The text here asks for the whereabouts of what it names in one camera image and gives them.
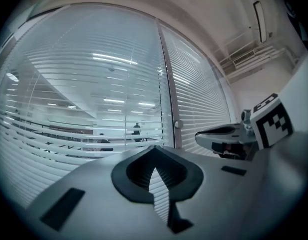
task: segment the glass window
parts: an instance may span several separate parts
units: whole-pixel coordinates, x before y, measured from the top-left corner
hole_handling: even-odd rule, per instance
[[[149,145],[173,147],[154,18],[72,5],[21,37],[0,70],[0,166],[17,202],[92,159]]]
[[[199,146],[195,133],[223,124],[230,124],[224,93],[211,65],[197,48],[174,31],[162,26],[176,86],[182,148],[186,151],[212,155]]]

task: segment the white wall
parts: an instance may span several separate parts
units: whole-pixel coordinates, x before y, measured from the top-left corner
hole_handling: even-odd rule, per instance
[[[251,109],[272,93],[279,93],[291,79],[290,68],[281,59],[263,65],[263,69],[231,84],[239,112]]]
[[[280,95],[295,131],[308,132],[308,54]]]

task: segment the person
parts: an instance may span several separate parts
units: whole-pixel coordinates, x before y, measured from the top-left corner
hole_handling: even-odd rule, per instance
[[[18,110],[15,110],[15,114],[19,115],[20,113],[18,112]],[[20,121],[20,117],[14,116],[14,120]]]
[[[138,123],[136,123],[136,125],[134,125],[134,127],[133,128],[140,128],[140,126],[138,125]],[[134,133],[132,134],[132,135],[140,135],[140,131],[139,130],[134,130]],[[140,138],[136,138],[135,139],[135,142],[140,142],[142,139],[140,139]]]
[[[108,140],[106,139],[99,139],[97,141],[97,143],[110,143]],[[113,148],[101,148],[100,151],[113,151]]]

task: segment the ceiling light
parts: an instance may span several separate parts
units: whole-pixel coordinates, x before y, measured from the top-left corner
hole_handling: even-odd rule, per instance
[[[137,62],[133,62],[131,60],[127,60],[127,59],[125,60],[123,58],[118,58],[118,57],[113,57],[113,56],[108,56],[108,55],[103,55],[103,54],[93,53],[93,56],[100,56],[100,57],[105,57],[105,58],[111,58],[111,59],[116,59],[116,60],[119,60],[119,61],[121,60],[122,62],[128,62],[128,63],[132,63],[132,64],[135,64],[135,65],[138,64]]]
[[[96,58],[96,57],[93,57],[93,59],[94,59],[94,60],[107,61],[107,62],[123,63],[123,62],[114,61],[114,60],[112,60],[112,59],[106,59],[106,58]]]
[[[13,80],[14,82],[18,82],[18,78],[14,76],[13,74],[6,73],[6,75],[8,76],[9,79]]]
[[[136,79],[148,82],[148,80],[145,80],[145,79],[142,79],[142,78],[136,78]]]
[[[85,127],[85,129],[100,129],[100,130],[112,130],[112,131],[127,131],[127,129],[122,129],[122,128],[119,128],[119,129],[114,129],[114,128],[100,128],[100,127]]]
[[[138,103],[139,105],[145,105],[145,106],[154,106],[155,104],[148,104],[148,103]]]
[[[110,92],[116,92],[116,93],[121,93],[121,94],[124,93],[123,91],[120,92],[120,91],[118,91],[118,90],[116,90],[116,91],[115,91],[115,90],[110,90]]]
[[[119,68],[119,67],[113,67],[113,68],[116,70],[128,71],[127,69],[124,69],[124,68]]]
[[[103,119],[102,120],[109,120],[109,121],[123,121],[122,119]]]
[[[121,87],[124,87],[123,85],[119,85],[119,84],[114,84],[114,83],[111,83],[112,86],[121,86]]]
[[[259,28],[259,35],[260,35],[260,42],[266,41],[266,24],[265,24],[265,17],[263,12],[263,7],[261,2],[256,1],[254,2],[254,9],[257,16],[258,28]]]
[[[106,78],[109,78],[109,79],[115,79],[115,80],[121,80],[121,81],[125,81],[124,79],[115,78],[115,77],[110,77],[110,76],[107,76]]]
[[[104,99],[104,101],[106,101],[106,102],[121,102],[121,103],[124,103],[125,101],[123,101],[123,100],[115,100],[115,99],[107,99],[107,98],[105,98]]]

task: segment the black slot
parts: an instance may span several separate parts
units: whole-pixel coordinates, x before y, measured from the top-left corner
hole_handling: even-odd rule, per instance
[[[69,215],[73,212],[85,191],[71,188],[68,190],[40,220],[52,229],[60,230]]]
[[[239,168],[235,168],[235,167],[230,167],[230,166],[223,166],[222,170],[225,171],[225,172],[237,174],[237,175],[240,175],[240,176],[244,176],[245,173],[247,172],[247,170],[243,170],[243,169],[239,169]]]

